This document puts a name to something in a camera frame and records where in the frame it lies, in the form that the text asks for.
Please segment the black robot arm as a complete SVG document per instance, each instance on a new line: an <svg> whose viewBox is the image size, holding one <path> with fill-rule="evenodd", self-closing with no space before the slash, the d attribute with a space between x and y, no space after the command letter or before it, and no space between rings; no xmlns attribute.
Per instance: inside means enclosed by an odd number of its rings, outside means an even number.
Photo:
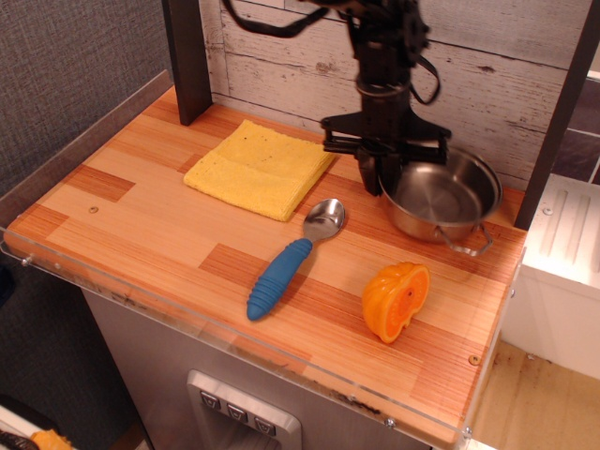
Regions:
<svg viewBox="0 0 600 450"><path fill-rule="evenodd" d="M355 157L367 192L378 196L380 181L395 178L411 161L444 164L451 131L419 117L412 72L437 70L423 56L428 26L415 1L322 1L306 17L313 24L334 10L346 23L358 62L359 112L321 121L326 151Z"/></svg>

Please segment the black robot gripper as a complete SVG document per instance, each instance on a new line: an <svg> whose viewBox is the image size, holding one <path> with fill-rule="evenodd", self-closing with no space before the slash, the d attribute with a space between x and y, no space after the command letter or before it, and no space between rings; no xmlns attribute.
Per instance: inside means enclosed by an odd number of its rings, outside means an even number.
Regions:
<svg viewBox="0 0 600 450"><path fill-rule="evenodd" d="M412 109L417 98L410 86L359 86L359 112L329 116L321 121L327 152L354 154L365 190L372 196L393 192L403 161L444 164L451 131L419 117ZM382 188L379 181L382 158Z"/></svg>

